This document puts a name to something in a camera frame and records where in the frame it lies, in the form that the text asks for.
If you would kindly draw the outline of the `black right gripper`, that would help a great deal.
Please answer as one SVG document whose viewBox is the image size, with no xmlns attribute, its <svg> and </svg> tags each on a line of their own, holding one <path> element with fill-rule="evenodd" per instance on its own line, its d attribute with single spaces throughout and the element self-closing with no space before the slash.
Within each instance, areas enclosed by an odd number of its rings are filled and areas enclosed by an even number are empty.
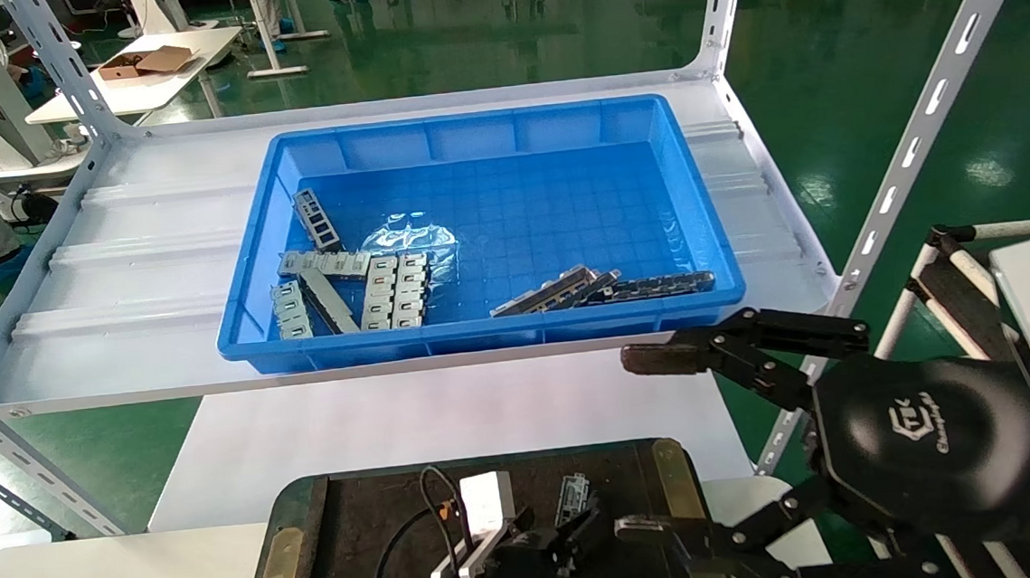
<svg viewBox="0 0 1030 578">
<path fill-rule="evenodd" d="M 637 375 L 714 374 L 788 412 L 813 402 L 823 469 L 882 520 L 949 536 L 1030 535 L 1030 386 L 1016 365 L 971 358 L 836 365 L 815 384 L 772 354 L 867 355 L 865 324 L 743 308 L 665 342 L 626 345 Z M 666 552 L 682 578 L 801 578 L 829 563 L 784 480 L 677 484 L 665 513 L 626 515 L 619 541 Z"/>
</svg>

